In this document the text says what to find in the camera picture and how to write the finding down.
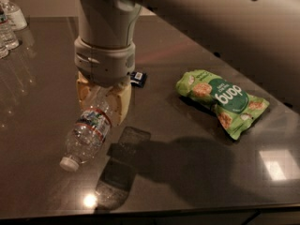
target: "glossy table surface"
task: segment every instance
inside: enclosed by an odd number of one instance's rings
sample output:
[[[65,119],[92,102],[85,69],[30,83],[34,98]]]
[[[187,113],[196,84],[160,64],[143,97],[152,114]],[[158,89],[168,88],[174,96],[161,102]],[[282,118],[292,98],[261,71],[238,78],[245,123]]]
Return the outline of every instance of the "glossy table surface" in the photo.
[[[127,198],[109,213],[300,201],[299,114],[156,16],[137,21],[136,70],[148,78],[144,88],[133,88],[125,122],[92,161],[77,172],[63,171],[65,138],[81,113],[73,62],[78,24],[73,18],[29,22],[17,33],[22,45],[0,60],[0,218],[93,214],[97,205],[88,198],[103,171],[121,175],[113,179],[127,185]],[[225,135],[213,114],[176,94],[182,74],[196,68],[270,101],[239,141]],[[118,148],[126,128],[149,135],[129,144],[128,155]]]

